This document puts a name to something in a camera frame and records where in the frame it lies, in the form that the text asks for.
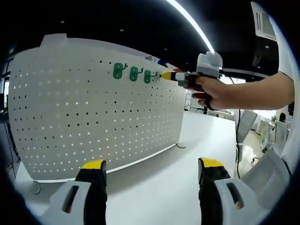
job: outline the white floor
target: white floor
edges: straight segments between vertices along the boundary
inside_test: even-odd
[[[260,149],[261,137],[255,131],[250,130],[248,133],[243,146],[243,156],[239,163],[240,177],[245,175],[257,162],[252,162],[253,157],[262,157],[263,153]],[[235,164],[234,177],[238,177],[237,174],[237,163]]]

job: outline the ceiling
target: ceiling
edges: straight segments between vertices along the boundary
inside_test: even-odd
[[[277,44],[255,35],[250,1],[177,2],[222,56],[223,68],[265,75],[277,72]],[[125,45],[193,71],[198,54],[208,50],[190,23],[166,0],[85,0],[72,4],[52,0],[19,8],[20,19],[12,21],[7,32],[10,43],[16,43],[14,53],[39,46],[45,34],[67,33],[70,38]],[[230,75],[247,81],[261,79],[249,74]]]

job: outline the white pegboard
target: white pegboard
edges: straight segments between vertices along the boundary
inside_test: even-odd
[[[127,63],[121,79],[115,63]],[[47,45],[17,54],[8,107],[21,159],[35,180],[73,178],[103,158],[114,169],[152,155],[180,136],[185,90],[153,77],[129,79],[132,66],[169,69],[102,48]]]

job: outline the ceiling light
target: ceiling light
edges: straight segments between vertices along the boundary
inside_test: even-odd
[[[204,32],[201,30],[201,28],[198,26],[196,21],[191,17],[191,15],[176,1],[176,0],[166,0],[169,2],[175,9],[177,9],[193,26],[193,28],[197,31],[197,33],[201,36],[203,41],[205,42],[207,48],[214,53],[215,50],[213,49],[212,45],[210,44],[210,41],[205,36]]]

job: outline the human hand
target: human hand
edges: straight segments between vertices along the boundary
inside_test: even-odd
[[[229,95],[230,85],[227,85],[219,80],[199,77],[196,80],[197,87],[192,87],[192,90],[200,91],[202,93],[194,93],[192,98],[199,99],[198,103],[204,107],[205,93],[211,95],[210,105],[213,109],[226,109],[230,106],[231,96]]]

